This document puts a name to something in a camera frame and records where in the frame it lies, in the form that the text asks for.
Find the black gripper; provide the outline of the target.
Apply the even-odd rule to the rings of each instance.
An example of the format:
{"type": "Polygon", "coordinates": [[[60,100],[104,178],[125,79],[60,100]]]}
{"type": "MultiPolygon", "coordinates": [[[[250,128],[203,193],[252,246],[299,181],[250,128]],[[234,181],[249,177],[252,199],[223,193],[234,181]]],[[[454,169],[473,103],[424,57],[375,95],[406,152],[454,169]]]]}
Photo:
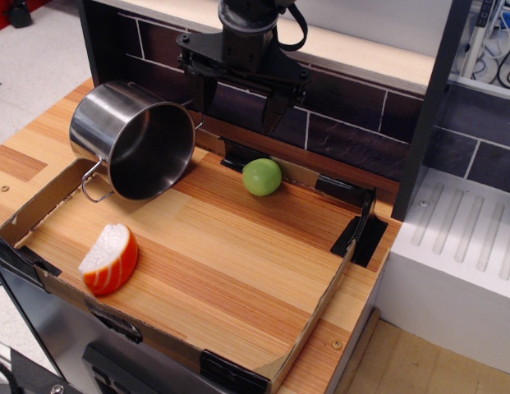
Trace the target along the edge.
{"type": "Polygon", "coordinates": [[[272,91],[264,104],[262,122],[265,134],[273,132],[294,106],[293,95],[301,95],[311,81],[310,73],[287,55],[306,43],[306,25],[301,32],[303,37],[296,44],[280,43],[275,27],[255,34],[224,27],[219,33],[179,35],[178,61],[188,79],[194,108],[202,113],[209,110],[220,80],[272,91]]]}

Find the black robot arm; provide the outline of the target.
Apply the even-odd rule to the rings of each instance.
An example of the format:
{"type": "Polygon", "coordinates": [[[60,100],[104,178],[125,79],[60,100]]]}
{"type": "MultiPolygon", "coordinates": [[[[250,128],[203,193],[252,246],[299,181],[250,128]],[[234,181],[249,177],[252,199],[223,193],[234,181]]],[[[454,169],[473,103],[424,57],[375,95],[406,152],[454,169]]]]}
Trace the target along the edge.
{"type": "Polygon", "coordinates": [[[304,100],[310,72],[287,53],[306,43],[308,25],[293,1],[220,1],[222,31],[181,34],[179,67],[184,71],[192,103],[209,110],[219,81],[266,94],[262,113],[265,134],[273,132],[288,108],[304,100]],[[302,32],[295,44],[278,39],[278,18],[289,12],[302,32]]]}

